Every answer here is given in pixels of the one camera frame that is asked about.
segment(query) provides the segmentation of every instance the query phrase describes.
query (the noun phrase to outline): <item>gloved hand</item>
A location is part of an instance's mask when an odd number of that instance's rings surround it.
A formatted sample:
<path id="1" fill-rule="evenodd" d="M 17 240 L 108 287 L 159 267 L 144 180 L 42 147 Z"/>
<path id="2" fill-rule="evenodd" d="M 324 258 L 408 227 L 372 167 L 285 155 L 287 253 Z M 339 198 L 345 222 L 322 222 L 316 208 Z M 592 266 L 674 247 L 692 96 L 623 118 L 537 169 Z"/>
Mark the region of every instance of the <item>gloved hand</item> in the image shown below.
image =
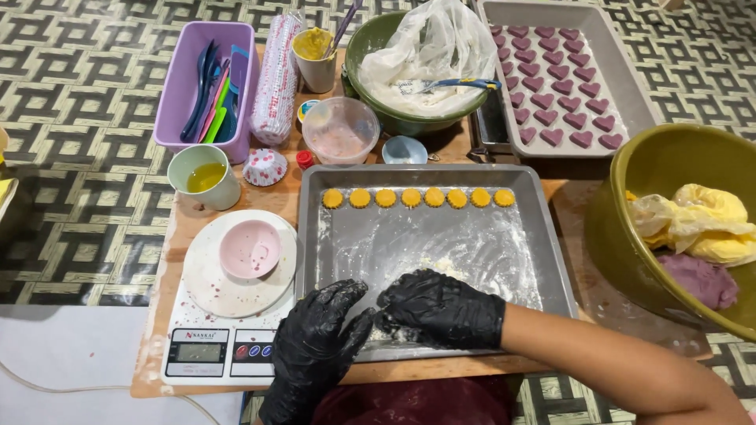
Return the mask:
<path id="1" fill-rule="evenodd" d="M 417 341 L 449 349 L 498 349 L 507 305 L 428 268 L 402 275 L 379 296 L 376 326 L 386 333 L 409 327 Z"/>
<path id="2" fill-rule="evenodd" d="M 374 309 L 341 331 L 349 309 L 367 292 L 364 282 L 338 281 L 313 290 L 280 322 L 273 339 L 275 378 L 259 416 L 264 425 L 309 425 L 315 408 L 344 377 L 370 336 Z"/>

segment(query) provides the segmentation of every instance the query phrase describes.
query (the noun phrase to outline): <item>yellow cookie dough piece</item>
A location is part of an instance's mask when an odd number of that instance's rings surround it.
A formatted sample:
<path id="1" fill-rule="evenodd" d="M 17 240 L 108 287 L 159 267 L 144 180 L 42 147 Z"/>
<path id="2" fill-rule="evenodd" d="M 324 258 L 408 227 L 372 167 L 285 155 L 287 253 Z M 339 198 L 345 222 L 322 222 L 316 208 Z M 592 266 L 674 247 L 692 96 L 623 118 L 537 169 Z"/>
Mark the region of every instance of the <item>yellow cookie dough piece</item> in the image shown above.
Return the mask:
<path id="1" fill-rule="evenodd" d="M 439 188 L 430 188 L 426 191 L 425 201 L 433 208 L 441 206 L 444 204 L 444 192 Z"/>
<path id="2" fill-rule="evenodd" d="M 459 189 L 451 189 L 446 194 L 446 201 L 452 208 L 459 209 L 467 205 L 467 195 Z"/>
<path id="3" fill-rule="evenodd" d="M 396 202 L 396 194 L 391 189 L 381 189 L 376 192 L 376 204 L 381 208 L 389 208 Z"/>
<path id="4" fill-rule="evenodd" d="M 354 189 L 349 195 L 349 203 L 354 208 L 365 208 L 370 203 L 370 192 L 363 188 Z"/>
<path id="5" fill-rule="evenodd" d="M 344 202 L 344 195 L 336 189 L 328 189 L 323 194 L 323 206 L 328 209 L 339 208 Z"/>
<path id="6" fill-rule="evenodd" d="M 494 194 L 494 202 L 498 206 L 510 206 L 515 203 L 515 195 L 507 189 L 500 189 Z"/>
<path id="7" fill-rule="evenodd" d="M 422 198 L 423 197 L 420 196 L 420 191 L 417 189 L 404 189 L 404 192 L 401 192 L 401 203 L 408 208 L 414 208 L 420 205 L 420 200 Z"/>
<path id="8" fill-rule="evenodd" d="M 476 188 L 470 194 L 470 203 L 478 208 L 483 208 L 491 203 L 491 195 L 484 188 Z"/>

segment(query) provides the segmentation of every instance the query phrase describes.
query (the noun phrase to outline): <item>green bowl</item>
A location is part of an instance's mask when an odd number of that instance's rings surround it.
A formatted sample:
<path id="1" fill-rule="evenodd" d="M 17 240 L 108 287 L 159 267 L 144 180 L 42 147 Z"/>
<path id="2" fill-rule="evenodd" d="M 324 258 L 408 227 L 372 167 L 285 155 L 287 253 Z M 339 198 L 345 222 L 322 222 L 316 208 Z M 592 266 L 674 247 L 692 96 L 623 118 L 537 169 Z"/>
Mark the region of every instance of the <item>green bowl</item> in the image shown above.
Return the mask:
<path id="1" fill-rule="evenodd" d="M 399 112 L 396 109 L 387 107 L 371 96 L 365 90 L 365 87 L 360 84 L 358 78 L 358 69 L 362 63 L 362 59 L 368 53 L 385 48 L 406 13 L 406 11 L 392 12 L 367 21 L 349 40 L 349 44 L 346 46 L 344 63 L 346 64 L 346 74 L 349 77 L 349 81 L 360 95 L 360 100 L 370 106 L 376 113 L 378 120 L 383 124 L 383 130 L 390 135 L 414 137 L 446 129 L 465 116 L 470 115 L 483 104 L 486 96 L 488 96 L 488 90 L 483 91 L 474 102 L 464 109 L 460 109 L 459 112 L 433 118 Z"/>
<path id="2" fill-rule="evenodd" d="M 756 342 L 756 262 L 729 268 L 740 287 L 738 302 L 714 311 L 675 282 L 631 224 L 625 190 L 638 197 L 671 198 L 696 183 L 735 194 L 756 219 L 756 145 L 711 127 L 664 124 L 641 132 L 612 160 L 609 178 L 585 216 L 588 253 L 601 274 L 636 304 L 685 324 L 717 325 Z"/>

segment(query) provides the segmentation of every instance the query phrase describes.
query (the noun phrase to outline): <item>red bottle cap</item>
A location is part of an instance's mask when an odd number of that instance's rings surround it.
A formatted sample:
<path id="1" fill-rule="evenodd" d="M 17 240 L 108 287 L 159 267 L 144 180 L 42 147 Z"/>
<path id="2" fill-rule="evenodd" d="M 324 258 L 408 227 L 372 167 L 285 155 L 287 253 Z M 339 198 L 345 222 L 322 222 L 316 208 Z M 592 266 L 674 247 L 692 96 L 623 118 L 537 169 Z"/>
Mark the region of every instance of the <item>red bottle cap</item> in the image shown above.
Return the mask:
<path id="1" fill-rule="evenodd" d="M 309 150 L 300 150 L 299 152 L 297 152 L 296 163 L 301 169 L 308 169 L 311 166 L 315 165 L 315 162 L 312 160 L 312 154 Z"/>

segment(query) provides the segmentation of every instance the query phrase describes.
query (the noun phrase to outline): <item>purple plastic container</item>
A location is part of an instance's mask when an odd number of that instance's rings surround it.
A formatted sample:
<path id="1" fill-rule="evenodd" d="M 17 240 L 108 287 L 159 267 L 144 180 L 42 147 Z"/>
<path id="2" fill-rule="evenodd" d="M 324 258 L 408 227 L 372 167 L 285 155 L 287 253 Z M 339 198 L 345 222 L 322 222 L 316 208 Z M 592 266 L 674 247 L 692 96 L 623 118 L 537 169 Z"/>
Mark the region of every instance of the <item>purple plastic container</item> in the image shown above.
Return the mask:
<path id="1" fill-rule="evenodd" d="M 260 60 L 255 49 L 255 30 L 248 23 L 199 21 L 184 25 L 168 66 L 166 84 L 163 86 L 163 95 L 157 107 L 153 137 L 155 143 L 174 154 L 193 145 L 183 143 L 178 136 L 197 99 L 197 57 L 212 39 L 215 39 L 216 44 L 220 44 L 218 55 L 221 62 L 231 57 L 231 45 L 249 52 L 237 131 L 231 140 L 213 144 L 226 153 L 229 162 L 239 164 L 249 156 L 250 133 L 247 118 L 252 114 L 260 75 Z"/>

